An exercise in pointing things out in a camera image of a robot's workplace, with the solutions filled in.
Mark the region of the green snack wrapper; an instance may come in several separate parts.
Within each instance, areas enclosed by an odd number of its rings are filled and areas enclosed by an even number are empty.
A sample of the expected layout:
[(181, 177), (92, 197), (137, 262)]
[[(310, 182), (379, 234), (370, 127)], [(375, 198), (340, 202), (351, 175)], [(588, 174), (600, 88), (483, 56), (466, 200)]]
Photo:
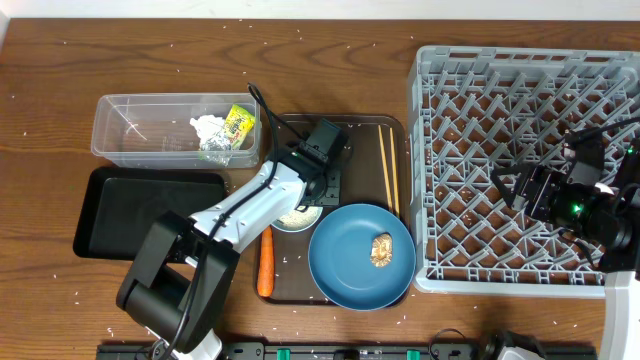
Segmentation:
[(224, 134), (232, 150), (241, 148), (246, 136), (256, 123), (255, 116), (245, 108), (234, 104), (224, 122)]

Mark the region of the aluminium foil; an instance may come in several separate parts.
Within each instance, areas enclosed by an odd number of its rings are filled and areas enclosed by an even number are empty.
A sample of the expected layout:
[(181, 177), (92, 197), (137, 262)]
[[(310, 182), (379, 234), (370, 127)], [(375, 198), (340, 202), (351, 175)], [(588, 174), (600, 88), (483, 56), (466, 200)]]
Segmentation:
[(206, 134), (199, 142), (199, 158), (226, 167), (231, 159), (232, 146), (223, 131)]

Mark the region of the white tissue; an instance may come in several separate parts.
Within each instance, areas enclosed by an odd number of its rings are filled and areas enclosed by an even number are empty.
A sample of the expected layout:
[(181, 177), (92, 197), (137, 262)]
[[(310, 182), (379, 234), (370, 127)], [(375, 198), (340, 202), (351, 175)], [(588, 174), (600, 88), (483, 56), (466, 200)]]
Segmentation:
[(228, 144), (228, 138), (224, 132), (224, 118), (215, 115), (202, 115), (198, 118), (191, 118), (189, 124), (195, 129), (201, 147), (211, 144), (215, 146)]

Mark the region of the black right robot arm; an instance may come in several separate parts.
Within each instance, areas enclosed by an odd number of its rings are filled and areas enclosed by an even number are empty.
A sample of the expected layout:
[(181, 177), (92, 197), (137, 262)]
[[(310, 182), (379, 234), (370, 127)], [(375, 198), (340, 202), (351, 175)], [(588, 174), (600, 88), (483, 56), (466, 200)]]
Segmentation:
[(604, 248), (598, 268), (606, 274), (601, 359), (639, 357), (639, 143), (625, 152), (609, 192), (597, 186), (604, 170), (600, 135), (567, 136), (566, 172), (519, 164), (494, 170), (490, 179), (506, 205)]

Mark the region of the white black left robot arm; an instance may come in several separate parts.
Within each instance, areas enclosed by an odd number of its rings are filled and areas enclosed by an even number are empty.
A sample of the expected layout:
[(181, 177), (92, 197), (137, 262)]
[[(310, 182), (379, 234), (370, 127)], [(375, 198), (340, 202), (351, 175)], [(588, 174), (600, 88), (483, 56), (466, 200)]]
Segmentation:
[(258, 173), (216, 205), (189, 217), (167, 212), (152, 224), (116, 304), (157, 337), (153, 356), (219, 356), (214, 326), (241, 253), (277, 219), (326, 195), (347, 142), (322, 119), (294, 146), (275, 145)]

